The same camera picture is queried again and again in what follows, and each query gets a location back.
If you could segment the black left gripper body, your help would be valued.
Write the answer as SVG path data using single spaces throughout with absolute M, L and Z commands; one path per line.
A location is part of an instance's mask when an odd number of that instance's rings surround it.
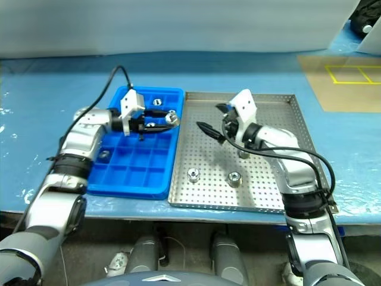
M 148 127 L 145 123 L 145 112 L 141 112 L 139 115 L 135 114 L 129 120 L 129 128 L 131 133 L 138 134 L 138 140 L 144 140 L 144 134 L 148 132 Z

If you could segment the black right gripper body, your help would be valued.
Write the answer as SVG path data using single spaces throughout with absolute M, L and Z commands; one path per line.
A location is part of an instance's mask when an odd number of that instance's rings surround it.
M 225 139 L 233 139 L 235 142 L 242 142 L 242 140 L 238 137 L 239 116 L 236 110 L 234 108 L 224 108 L 222 113 L 222 130 L 224 131 L 223 136 L 225 137 Z

